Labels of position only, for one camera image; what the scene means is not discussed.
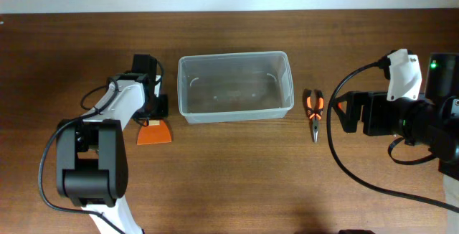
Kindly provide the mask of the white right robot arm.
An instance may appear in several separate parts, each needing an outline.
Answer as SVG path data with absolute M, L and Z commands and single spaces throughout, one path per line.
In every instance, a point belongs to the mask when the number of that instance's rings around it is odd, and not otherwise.
M 376 192 L 434 205 L 448 210 L 448 233 L 458 232 L 458 54 L 430 55 L 427 77 L 423 78 L 418 56 L 407 49 L 392 50 L 378 61 L 360 67 L 347 75 L 331 94 L 327 114 L 335 113 L 346 133 L 356 132 L 358 122 L 364 124 L 367 136 L 390 136 L 396 139 L 388 146 L 392 153 L 400 143 L 408 146 L 424 144 L 429 155 L 401 164 L 413 166 L 438 160 L 443 174 L 446 201 L 378 187 L 357 177 L 339 159 L 333 145 L 331 127 L 327 139 L 331 154 L 340 169 L 360 185 Z M 389 80 L 386 92 L 349 91 L 340 89 L 354 76 L 378 67 Z

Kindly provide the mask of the orange long nose pliers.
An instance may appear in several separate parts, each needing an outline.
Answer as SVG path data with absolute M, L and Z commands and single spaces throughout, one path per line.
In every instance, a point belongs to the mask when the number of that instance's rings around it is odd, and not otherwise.
M 325 106 L 324 96 L 321 90 L 315 90 L 316 94 L 316 104 L 313 106 L 311 96 L 313 94 L 312 90 L 306 89 L 303 93 L 304 105 L 306 110 L 307 118 L 311 122 L 311 134 L 313 142 L 318 142 L 318 133 L 320 130 L 319 121 L 322 119 L 323 110 Z

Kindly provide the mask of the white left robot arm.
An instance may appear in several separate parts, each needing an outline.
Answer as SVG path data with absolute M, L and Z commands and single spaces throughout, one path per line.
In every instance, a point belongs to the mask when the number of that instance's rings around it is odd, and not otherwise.
M 72 212 L 89 215 L 101 233 L 142 233 L 126 201 L 128 162 L 123 129 L 142 128 L 167 117 L 161 93 L 164 69 L 151 55 L 134 55 L 130 70 L 108 78 L 105 95 L 76 119 L 60 122 L 57 148 L 58 193 Z

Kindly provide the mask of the clear plastic container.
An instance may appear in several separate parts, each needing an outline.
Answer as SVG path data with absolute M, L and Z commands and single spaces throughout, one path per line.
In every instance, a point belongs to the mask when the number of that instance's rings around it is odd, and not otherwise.
M 177 94 L 179 112 L 190 124 L 282 118 L 295 104 L 283 51 L 184 56 Z

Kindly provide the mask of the red scraper wooden handle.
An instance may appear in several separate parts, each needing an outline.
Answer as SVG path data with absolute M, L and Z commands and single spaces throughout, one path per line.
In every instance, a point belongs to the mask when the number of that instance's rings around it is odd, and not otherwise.
M 164 119 L 149 121 L 138 132 L 138 145 L 167 144 L 172 142 L 172 135 Z

